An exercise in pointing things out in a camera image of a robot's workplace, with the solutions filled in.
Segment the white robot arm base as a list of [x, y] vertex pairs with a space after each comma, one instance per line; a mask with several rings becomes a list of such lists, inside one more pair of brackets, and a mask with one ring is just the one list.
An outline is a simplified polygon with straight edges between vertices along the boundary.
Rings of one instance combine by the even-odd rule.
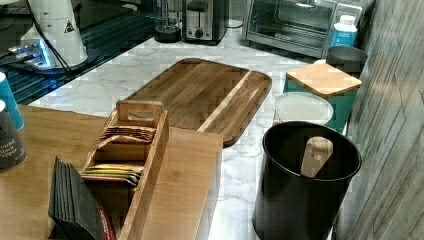
[[92, 64], [97, 54], [84, 45], [72, 0], [25, 0], [32, 27], [21, 38], [35, 45], [36, 57], [26, 64], [44, 72], [67, 72]]

